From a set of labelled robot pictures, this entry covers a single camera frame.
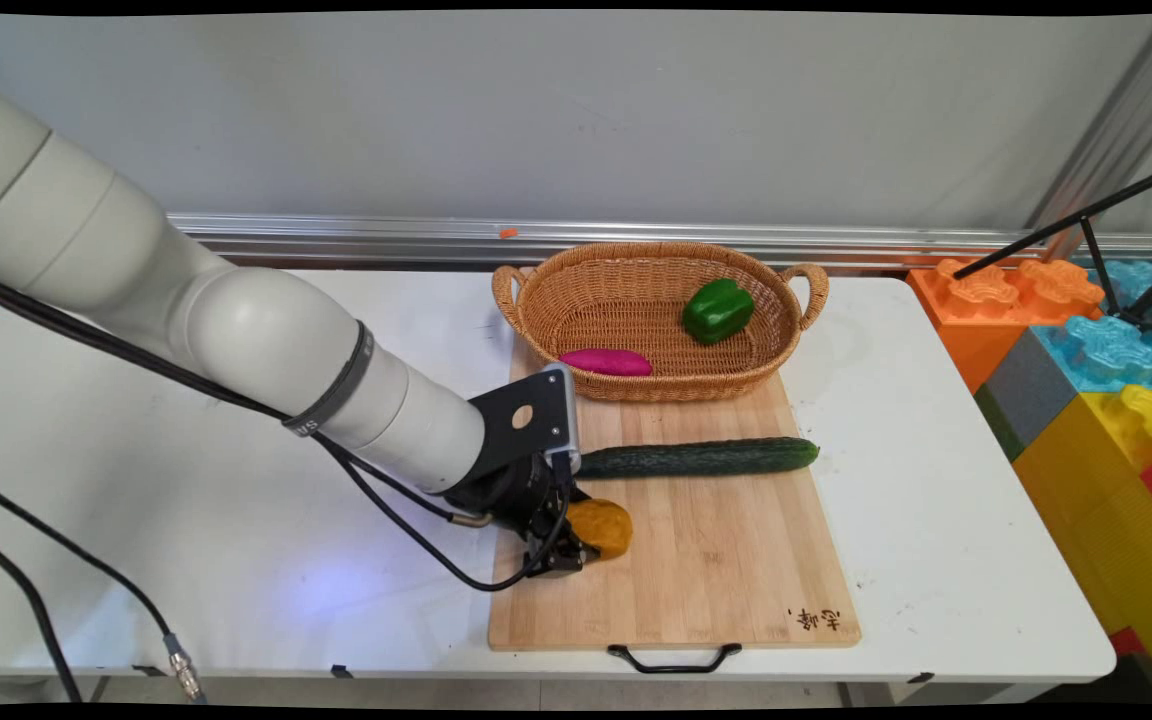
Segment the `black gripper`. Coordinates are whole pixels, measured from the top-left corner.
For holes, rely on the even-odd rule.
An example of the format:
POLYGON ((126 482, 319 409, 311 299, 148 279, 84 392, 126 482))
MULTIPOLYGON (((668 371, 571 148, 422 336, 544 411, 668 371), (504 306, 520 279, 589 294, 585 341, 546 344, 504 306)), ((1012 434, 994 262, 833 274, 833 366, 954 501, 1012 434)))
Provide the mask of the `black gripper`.
MULTIPOLYGON (((591 500, 575 483, 568 487, 571 503, 591 500)), ((570 521, 559 520, 561 488, 550 462, 540 454, 513 461, 492 473, 462 480, 444 493, 444 501, 473 515, 492 515, 493 523, 511 530, 526 544, 526 578, 566 577, 584 570, 588 544, 581 541, 570 521), (558 541, 541 553, 544 541, 559 528, 558 541)))

